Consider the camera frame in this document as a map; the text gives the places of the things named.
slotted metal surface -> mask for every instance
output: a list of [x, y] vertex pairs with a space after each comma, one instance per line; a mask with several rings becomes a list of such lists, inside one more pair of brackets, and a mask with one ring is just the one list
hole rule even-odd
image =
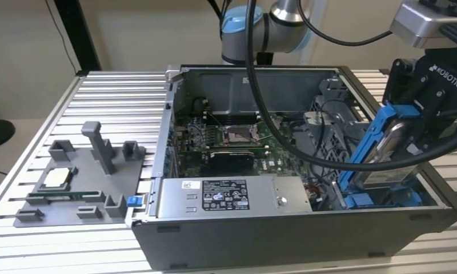
[[[386, 76], [374, 70], [354, 71], [354, 74], [380, 101]], [[78, 133], [86, 120], [102, 122], [101, 133], [113, 145], [137, 140], [146, 147], [137, 191], [148, 191], [164, 95], [162, 72], [93, 72], [72, 85], [62, 104], [56, 107], [57, 115], [48, 119], [42, 134], [33, 140], [29, 152], [25, 151], [0, 186], [0, 273], [150, 270], [134, 235], [124, 224], [14, 228], [12, 215], [21, 208], [22, 198], [49, 161], [46, 149], [52, 141], [70, 139], [76, 146], [88, 146]], [[457, 152], [432, 164], [457, 192]], [[217, 274], [294, 272], [457, 273], [457, 223], [442, 233], [422, 235], [392, 258], [201, 271]]]

